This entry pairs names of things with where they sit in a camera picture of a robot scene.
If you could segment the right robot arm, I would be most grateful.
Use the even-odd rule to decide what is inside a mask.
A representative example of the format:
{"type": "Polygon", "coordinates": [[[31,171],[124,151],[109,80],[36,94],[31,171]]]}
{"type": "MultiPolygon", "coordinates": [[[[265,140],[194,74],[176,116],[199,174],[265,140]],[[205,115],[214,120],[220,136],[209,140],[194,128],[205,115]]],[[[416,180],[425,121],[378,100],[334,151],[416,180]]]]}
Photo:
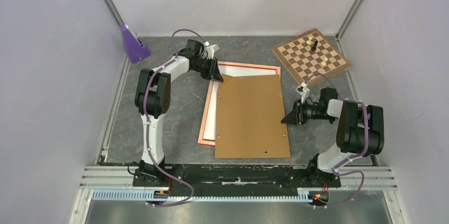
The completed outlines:
{"type": "Polygon", "coordinates": [[[383,108],[362,102],[339,100],[337,90],[321,89],[319,100],[308,97],[305,86],[301,98],[283,119],[283,124],[304,125],[309,120],[338,121],[336,142],[308,163],[303,179],[313,187],[337,186],[339,169],[362,157],[378,155],[384,147],[383,108]]]}

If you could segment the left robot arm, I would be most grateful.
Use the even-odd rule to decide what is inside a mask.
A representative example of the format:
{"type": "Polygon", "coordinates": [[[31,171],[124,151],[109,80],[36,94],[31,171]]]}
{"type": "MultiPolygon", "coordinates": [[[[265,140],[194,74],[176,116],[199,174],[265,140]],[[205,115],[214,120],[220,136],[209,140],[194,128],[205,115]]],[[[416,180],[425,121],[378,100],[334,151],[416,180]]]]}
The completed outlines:
{"type": "Polygon", "coordinates": [[[139,74],[134,104],[143,124],[144,149],[134,173],[134,186],[160,186],[168,173],[163,169],[163,123],[171,102],[171,83],[189,71],[200,73],[206,80],[222,83],[215,52],[217,44],[189,39],[186,47],[170,60],[153,69],[143,69],[139,74]]]}

